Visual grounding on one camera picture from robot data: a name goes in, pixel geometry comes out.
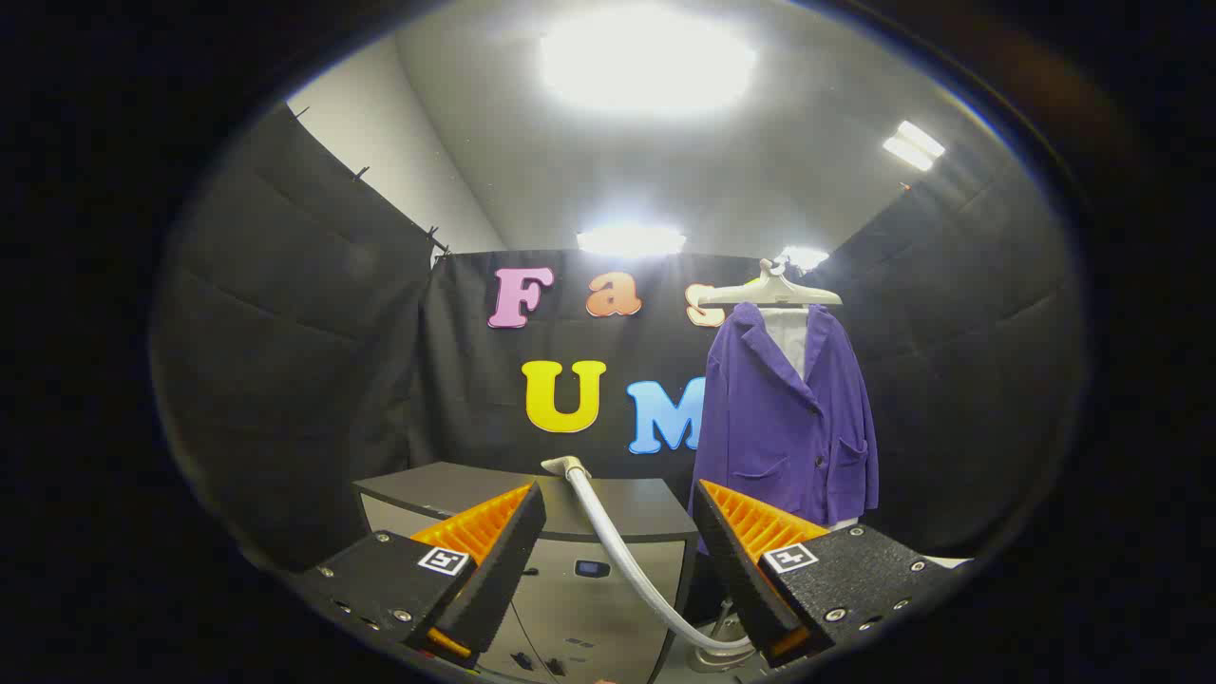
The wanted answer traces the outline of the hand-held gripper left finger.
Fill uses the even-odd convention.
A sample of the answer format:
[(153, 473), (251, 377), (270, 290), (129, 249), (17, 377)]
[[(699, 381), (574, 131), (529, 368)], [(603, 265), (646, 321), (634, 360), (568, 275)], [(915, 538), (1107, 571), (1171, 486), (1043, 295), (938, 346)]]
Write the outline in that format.
[(542, 489), (517, 486), (413, 534), (370, 532), (303, 572), (302, 594), (387, 650), (475, 663), (545, 523)]

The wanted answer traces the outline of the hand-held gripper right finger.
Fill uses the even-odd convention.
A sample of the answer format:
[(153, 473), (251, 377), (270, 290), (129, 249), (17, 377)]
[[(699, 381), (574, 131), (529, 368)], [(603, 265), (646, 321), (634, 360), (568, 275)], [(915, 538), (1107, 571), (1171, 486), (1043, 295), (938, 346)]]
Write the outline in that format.
[(745, 637), (772, 668), (874, 637), (957, 578), (868, 525), (827, 531), (706, 480), (696, 482), (693, 520)]

